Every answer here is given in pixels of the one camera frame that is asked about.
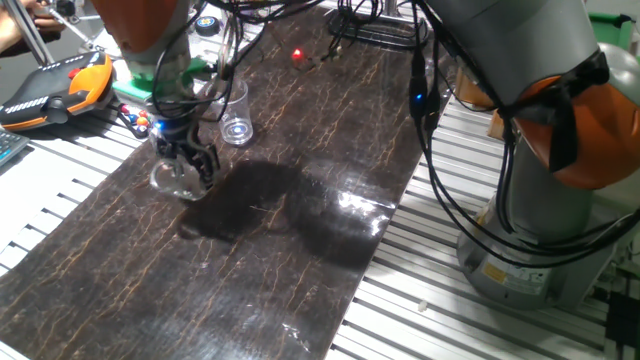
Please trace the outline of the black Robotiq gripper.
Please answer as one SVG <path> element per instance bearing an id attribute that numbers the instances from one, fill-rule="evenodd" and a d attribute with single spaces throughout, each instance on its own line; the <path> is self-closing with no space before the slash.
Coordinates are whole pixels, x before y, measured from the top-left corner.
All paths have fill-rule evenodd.
<path id="1" fill-rule="evenodd" d="M 214 144 L 204 145 L 196 140 L 198 121 L 191 117 L 154 119 L 151 122 L 151 144 L 158 161 L 172 160 L 173 151 L 183 147 L 189 151 L 189 164 L 198 172 L 201 185 L 210 189 L 220 170 Z"/>

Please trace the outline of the person hand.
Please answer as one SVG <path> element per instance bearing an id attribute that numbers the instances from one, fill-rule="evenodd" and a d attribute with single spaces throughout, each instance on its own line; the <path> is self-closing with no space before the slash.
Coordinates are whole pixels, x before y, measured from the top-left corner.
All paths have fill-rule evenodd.
<path id="1" fill-rule="evenodd" d="M 22 5 L 36 26 L 43 33 L 59 33 L 65 29 L 65 25 L 56 20 L 52 15 L 46 13 L 48 2 L 45 0 L 21 0 Z"/>
<path id="2" fill-rule="evenodd" d="M 0 11 L 0 52 L 3 53 L 18 43 L 22 38 L 19 27 L 15 24 L 8 11 L 1 7 Z"/>

